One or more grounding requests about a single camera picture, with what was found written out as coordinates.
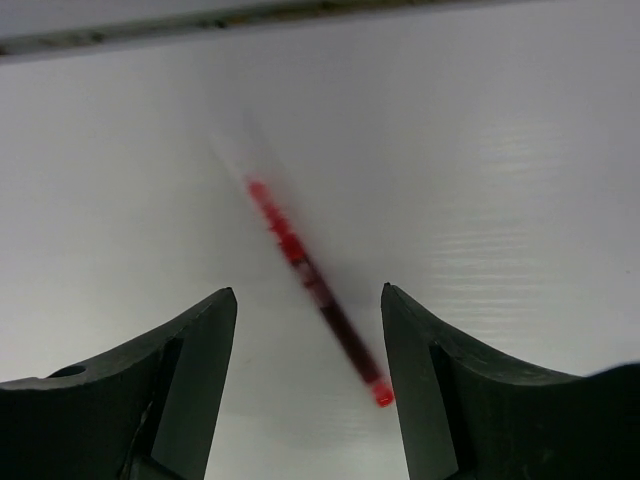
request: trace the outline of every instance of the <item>screw hole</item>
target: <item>screw hole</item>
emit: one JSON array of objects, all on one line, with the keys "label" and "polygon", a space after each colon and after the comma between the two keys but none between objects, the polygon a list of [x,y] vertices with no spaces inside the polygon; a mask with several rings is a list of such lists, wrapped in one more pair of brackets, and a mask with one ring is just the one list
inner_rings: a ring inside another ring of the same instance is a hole
[{"label": "screw hole", "polygon": [[84,373],[86,368],[82,365],[71,365],[70,367],[64,367],[58,370],[55,373],[49,375],[49,378],[62,378],[62,377],[73,377],[74,375],[80,375]]}]

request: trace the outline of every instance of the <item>white surface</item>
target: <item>white surface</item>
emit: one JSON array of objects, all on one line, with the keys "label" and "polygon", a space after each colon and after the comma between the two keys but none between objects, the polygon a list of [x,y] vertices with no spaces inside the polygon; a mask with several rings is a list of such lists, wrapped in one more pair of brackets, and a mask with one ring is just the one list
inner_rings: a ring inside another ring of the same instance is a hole
[{"label": "white surface", "polygon": [[149,20],[206,10],[250,7],[270,0],[2,0],[0,38],[69,28]]},{"label": "white surface", "polygon": [[231,285],[208,477],[406,478],[394,411],[371,404],[209,149],[210,125],[243,139],[247,105],[379,355],[388,280],[551,368],[637,359],[639,18],[631,1],[529,3],[0,68],[0,378]]}]

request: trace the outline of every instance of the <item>white backdrop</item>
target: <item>white backdrop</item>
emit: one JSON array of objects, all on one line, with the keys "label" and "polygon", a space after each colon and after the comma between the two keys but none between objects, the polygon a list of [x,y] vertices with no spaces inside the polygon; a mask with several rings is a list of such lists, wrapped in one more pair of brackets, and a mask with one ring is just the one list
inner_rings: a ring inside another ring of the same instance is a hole
[{"label": "white backdrop", "polygon": [[392,281],[546,367],[637,359],[639,19],[630,0],[410,11],[0,67],[0,379],[230,285],[208,476],[406,478],[394,410],[211,151],[213,128],[253,140],[245,108],[380,358]]}]

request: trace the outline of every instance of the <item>dark strip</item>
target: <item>dark strip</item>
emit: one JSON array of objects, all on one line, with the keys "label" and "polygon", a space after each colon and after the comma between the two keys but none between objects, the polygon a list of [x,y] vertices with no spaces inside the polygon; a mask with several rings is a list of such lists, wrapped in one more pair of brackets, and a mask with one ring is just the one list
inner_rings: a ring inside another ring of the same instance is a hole
[{"label": "dark strip", "polygon": [[4,38],[0,39],[0,57],[52,53],[103,44],[180,36],[209,30],[313,20],[361,12],[457,3],[491,2],[486,0],[343,0],[276,3]]},{"label": "dark strip", "polygon": [[429,346],[429,355],[438,379],[440,394],[444,402],[449,421],[449,431],[456,452],[460,473],[471,472],[476,463],[471,438],[462,413],[460,394],[455,384],[454,373],[449,355],[438,345]]}]

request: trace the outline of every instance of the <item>red marker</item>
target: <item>red marker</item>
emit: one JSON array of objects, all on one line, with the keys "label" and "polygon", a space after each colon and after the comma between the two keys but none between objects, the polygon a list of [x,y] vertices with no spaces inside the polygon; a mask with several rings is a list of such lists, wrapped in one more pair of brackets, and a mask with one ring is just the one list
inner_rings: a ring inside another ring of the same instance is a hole
[{"label": "red marker", "polygon": [[[229,135],[214,136],[212,132],[212,147],[216,152],[218,148],[223,148],[223,155],[220,156],[220,159],[238,181],[252,206],[266,220],[269,230],[277,240],[280,251],[311,295],[351,363],[371,390],[376,403],[381,407],[390,405],[393,403],[393,390],[389,382],[349,322],[327,282],[311,260],[302,241],[277,205],[271,190],[265,183],[264,175],[258,173],[263,170],[259,168],[260,165],[255,162],[255,159],[265,157],[266,152],[270,150],[266,140],[252,117],[247,113],[243,117],[242,126],[238,128],[244,132],[252,132],[252,135],[248,135],[248,144],[234,141],[233,136]],[[259,145],[251,143],[256,139],[262,140]]]},{"label": "red marker", "polygon": [[269,230],[275,235],[280,251],[313,298],[362,380],[370,388],[376,403],[380,407],[390,405],[393,403],[391,387],[360,336],[351,326],[344,310],[315,267],[300,238],[291,229],[289,221],[273,200],[269,188],[262,180],[250,175],[246,176],[244,181],[253,203],[266,219]]}]

